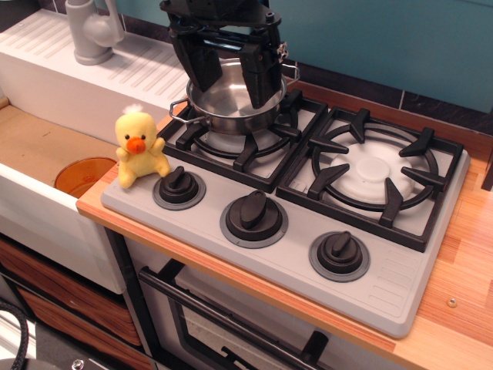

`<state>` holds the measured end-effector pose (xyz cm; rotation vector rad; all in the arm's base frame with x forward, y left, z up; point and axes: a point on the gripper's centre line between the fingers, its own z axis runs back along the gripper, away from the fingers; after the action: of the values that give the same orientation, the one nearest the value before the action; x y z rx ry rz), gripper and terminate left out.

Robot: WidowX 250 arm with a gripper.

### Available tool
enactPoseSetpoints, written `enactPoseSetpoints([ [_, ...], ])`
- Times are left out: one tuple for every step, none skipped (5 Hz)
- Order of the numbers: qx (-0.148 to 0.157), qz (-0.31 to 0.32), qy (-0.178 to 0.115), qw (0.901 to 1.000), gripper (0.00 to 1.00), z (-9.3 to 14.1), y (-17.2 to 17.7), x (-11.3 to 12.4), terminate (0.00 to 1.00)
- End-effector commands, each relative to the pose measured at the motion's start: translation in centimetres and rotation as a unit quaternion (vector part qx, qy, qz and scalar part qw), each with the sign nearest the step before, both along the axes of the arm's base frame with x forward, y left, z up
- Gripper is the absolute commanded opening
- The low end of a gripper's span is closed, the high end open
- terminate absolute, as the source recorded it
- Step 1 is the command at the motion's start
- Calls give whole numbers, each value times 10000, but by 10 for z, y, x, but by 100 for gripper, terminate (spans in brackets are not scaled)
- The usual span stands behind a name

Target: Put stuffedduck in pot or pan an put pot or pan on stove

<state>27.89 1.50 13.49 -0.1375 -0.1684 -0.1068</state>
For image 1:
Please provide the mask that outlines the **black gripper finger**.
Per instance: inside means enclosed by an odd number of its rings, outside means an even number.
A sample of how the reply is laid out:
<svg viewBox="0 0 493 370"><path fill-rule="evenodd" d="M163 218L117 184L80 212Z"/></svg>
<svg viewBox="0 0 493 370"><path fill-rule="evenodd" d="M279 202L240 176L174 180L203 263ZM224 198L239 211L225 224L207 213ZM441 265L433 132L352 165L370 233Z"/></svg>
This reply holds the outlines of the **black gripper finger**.
<svg viewBox="0 0 493 370"><path fill-rule="evenodd" d="M223 75L217 51L206 45L198 32L182 33L170 29L169 35L191 83L201 92L210 89Z"/></svg>
<svg viewBox="0 0 493 370"><path fill-rule="evenodd" d="M244 44L239 57L252 107L259 109L281 90L279 58L271 49L256 43Z"/></svg>

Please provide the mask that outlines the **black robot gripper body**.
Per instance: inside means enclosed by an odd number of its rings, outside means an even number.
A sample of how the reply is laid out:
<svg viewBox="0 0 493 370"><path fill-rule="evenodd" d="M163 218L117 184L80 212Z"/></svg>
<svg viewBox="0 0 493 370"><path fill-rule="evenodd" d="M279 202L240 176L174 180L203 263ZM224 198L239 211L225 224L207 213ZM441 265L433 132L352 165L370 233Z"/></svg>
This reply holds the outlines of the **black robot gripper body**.
<svg viewBox="0 0 493 370"><path fill-rule="evenodd" d="M268 1L162 1L159 7L169 17L169 34L179 54L199 48L287 57L278 30L280 14Z"/></svg>

